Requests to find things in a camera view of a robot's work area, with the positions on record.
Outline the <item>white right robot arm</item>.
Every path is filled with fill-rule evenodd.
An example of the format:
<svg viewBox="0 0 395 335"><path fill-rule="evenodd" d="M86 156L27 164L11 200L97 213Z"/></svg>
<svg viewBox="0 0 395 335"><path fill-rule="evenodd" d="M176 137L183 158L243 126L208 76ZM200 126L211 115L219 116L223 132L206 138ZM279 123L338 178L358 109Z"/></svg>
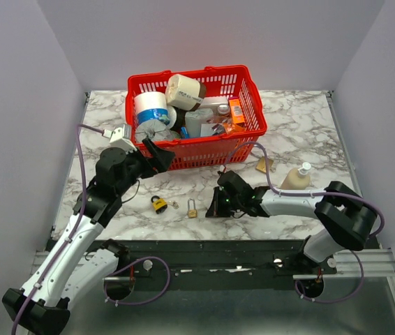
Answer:
<svg viewBox="0 0 395 335"><path fill-rule="evenodd" d="M253 188L233 171L221 172L207 218L299 216L318 219L323 229L305 238L295 256L299 271L309 274L326 258L342 250L361 251L378 211L339 181L322 190L291 191Z"/></svg>

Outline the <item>blue flat box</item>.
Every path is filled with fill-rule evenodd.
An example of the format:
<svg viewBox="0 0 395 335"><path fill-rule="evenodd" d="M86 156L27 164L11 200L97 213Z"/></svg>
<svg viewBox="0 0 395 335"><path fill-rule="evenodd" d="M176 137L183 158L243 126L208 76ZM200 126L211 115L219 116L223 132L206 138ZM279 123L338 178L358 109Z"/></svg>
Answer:
<svg viewBox="0 0 395 335"><path fill-rule="evenodd" d="M190 135L188 134L188 131L186 129L186 127L181 127L181 138L182 139L188 139L190 137Z"/></svg>

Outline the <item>beige paper roll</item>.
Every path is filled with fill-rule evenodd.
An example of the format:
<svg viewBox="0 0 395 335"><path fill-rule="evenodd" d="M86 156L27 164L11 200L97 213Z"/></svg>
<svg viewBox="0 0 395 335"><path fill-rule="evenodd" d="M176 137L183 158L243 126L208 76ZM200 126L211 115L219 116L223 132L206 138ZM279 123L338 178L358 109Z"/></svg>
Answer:
<svg viewBox="0 0 395 335"><path fill-rule="evenodd" d="M205 84L180 74L170 77L165 89L166 103L187 112L197 110L206 94Z"/></svg>

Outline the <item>white marbled container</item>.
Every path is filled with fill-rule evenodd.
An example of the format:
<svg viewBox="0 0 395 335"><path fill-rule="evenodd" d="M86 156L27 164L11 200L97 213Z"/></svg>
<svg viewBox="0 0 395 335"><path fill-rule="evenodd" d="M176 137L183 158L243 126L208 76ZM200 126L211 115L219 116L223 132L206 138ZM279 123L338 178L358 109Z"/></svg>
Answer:
<svg viewBox="0 0 395 335"><path fill-rule="evenodd" d="M209 123L214 117L211 108L200 108L185 114L185 126L189 137L200 137L202 124Z"/></svg>

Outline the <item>orange snack packet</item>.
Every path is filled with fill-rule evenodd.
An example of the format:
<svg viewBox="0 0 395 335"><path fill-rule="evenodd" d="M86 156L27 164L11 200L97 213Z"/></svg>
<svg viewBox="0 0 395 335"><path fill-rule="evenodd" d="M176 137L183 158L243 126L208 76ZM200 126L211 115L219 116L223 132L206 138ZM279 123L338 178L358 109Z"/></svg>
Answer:
<svg viewBox="0 0 395 335"><path fill-rule="evenodd" d="M208 124L211 125L210 129L213 135L230 135L233 133L241 133L246 130L243 124L236 124L229 117L214 117L208 121Z"/></svg>

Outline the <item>cream soap pump bottle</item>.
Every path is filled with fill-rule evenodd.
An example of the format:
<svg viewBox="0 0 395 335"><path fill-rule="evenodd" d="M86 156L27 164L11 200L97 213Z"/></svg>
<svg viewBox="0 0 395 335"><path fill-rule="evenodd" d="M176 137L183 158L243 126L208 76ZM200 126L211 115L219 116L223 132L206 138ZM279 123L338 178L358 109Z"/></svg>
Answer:
<svg viewBox="0 0 395 335"><path fill-rule="evenodd" d="M305 190L311 184L311 164L304 162L300 167L292 168L283 180L280 189L283 190Z"/></svg>

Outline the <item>yellow padlock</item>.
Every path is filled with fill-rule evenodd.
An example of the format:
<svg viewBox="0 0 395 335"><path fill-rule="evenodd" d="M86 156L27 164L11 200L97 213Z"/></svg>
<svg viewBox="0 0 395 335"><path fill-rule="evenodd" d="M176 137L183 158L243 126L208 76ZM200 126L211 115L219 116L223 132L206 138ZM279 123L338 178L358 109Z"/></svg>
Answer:
<svg viewBox="0 0 395 335"><path fill-rule="evenodd" d="M167 206L168 206L167 202L163 198L161 198L157 195L153 195L151 197L151 204L152 204L156 214L163 213L167 209Z"/></svg>

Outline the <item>jar with metal lid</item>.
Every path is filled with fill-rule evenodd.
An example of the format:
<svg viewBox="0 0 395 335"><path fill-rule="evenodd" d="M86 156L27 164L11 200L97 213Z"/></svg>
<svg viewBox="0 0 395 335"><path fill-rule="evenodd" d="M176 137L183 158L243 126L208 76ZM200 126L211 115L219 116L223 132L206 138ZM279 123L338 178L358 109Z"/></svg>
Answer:
<svg viewBox="0 0 395 335"><path fill-rule="evenodd" d="M227 116L230 114L230 106L227 104L222 104L217 107L217 113L220 116Z"/></svg>

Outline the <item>large brass padlock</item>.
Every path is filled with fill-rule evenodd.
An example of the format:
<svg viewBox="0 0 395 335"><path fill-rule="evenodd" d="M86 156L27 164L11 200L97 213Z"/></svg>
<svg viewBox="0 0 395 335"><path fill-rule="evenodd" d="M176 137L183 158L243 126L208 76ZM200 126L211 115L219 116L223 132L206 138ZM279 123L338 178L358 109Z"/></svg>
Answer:
<svg viewBox="0 0 395 335"><path fill-rule="evenodd" d="M255 166L255 169L262 173L267 173L268 170L272 167L274 161L270 158L261 157Z"/></svg>

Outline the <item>right aluminium extrusion rail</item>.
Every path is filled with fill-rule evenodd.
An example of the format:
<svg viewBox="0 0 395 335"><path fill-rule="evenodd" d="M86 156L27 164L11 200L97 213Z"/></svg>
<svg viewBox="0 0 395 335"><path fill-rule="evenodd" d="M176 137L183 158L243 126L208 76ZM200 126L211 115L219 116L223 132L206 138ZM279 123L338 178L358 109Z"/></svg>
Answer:
<svg viewBox="0 0 395 335"><path fill-rule="evenodd" d="M359 262L364 270L364 278L395 277L395 257L391 249L364 249L352 254L351 251L340 251L334 254L329 264L324 265L323 279L360 278Z"/></svg>

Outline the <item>orange box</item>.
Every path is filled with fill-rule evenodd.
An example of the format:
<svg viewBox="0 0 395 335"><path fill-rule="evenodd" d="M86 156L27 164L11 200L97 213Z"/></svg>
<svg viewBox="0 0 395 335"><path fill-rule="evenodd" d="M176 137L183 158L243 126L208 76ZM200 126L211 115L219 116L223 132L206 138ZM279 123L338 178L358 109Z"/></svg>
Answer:
<svg viewBox="0 0 395 335"><path fill-rule="evenodd" d="M246 121L240 100L238 98L229 98L228 103L233 123L235 125L245 127Z"/></svg>

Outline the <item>small brass padlock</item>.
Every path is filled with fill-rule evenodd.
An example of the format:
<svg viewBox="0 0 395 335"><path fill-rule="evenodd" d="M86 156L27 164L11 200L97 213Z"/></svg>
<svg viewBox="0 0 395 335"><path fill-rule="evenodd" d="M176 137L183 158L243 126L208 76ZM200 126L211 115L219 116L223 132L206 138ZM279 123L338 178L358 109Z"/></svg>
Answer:
<svg viewBox="0 0 395 335"><path fill-rule="evenodd" d="M188 202L188 211L187 211L187 216L189 218L197 218L198 217L198 211L196 209L196 205L195 205L195 200L193 198L189 198Z"/></svg>

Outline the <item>small silver keys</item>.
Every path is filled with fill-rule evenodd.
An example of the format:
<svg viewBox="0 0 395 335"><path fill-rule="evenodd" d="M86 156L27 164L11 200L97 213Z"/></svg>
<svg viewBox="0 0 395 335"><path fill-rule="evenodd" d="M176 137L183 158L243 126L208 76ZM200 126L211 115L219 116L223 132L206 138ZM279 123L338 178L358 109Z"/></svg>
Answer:
<svg viewBox="0 0 395 335"><path fill-rule="evenodd" d="M179 203L176 202L176 201L167 201L167 204L169 206L171 206L172 208L174 208L174 209L178 209L179 208Z"/></svg>

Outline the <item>black mounting base rail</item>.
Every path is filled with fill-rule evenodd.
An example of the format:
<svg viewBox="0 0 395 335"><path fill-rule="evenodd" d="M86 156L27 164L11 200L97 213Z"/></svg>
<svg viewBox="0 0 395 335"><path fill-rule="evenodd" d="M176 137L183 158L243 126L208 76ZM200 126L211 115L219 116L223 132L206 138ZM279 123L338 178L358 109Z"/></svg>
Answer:
<svg viewBox="0 0 395 335"><path fill-rule="evenodd" d="M336 273L326 261L303 265L299 261L301 240L253 241L142 241L119 240L132 262L147 256L159 257L146 271L134 267L135 289L215 291L275 289L291 290L295 278L313 279Z"/></svg>

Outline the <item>white blue paper roll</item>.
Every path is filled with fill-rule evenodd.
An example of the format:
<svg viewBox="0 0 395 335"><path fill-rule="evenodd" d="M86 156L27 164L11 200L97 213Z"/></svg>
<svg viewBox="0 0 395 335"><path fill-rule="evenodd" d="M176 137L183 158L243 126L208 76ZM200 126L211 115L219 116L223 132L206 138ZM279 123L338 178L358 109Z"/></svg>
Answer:
<svg viewBox="0 0 395 335"><path fill-rule="evenodd" d="M168 128L174 126L177 114L168 110L166 95L160 91L147 91L134 98L135 115L138 124L158 120Z"/></svg>

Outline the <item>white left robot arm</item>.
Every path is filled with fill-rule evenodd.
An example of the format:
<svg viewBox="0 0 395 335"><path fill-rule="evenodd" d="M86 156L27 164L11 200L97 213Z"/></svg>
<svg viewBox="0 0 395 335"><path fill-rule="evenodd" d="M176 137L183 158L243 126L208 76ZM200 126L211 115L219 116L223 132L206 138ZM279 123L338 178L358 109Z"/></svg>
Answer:
<svg viewBox="0 0 395 335"><path fill-rule="evenodd" d="M34 334L60 334L79 301L108 274L120 276L131 266L128 250L107 241L92 259L79 266L90 245L119 211L124 193L139 179L169 169L175 154L143 140L149 157L110 147L100 154L96 174L73 209L62 236L41 266L21 288L10 288L2 298L11 332L23 327Z"/></svg>

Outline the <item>grey wrapped roll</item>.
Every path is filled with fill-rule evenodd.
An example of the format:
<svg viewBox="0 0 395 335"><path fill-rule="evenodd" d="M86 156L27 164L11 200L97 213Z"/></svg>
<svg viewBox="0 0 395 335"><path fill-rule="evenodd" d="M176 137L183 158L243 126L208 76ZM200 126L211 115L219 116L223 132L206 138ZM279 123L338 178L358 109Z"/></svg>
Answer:
<svg viewBox="0 0 395 335"><path fill-rule="evenodd" d="M177 132L171 131L164 123L149 120L139 125L135 130L135 141L141 143L145 138L152 142L172 141L179 139Z"/></svg>

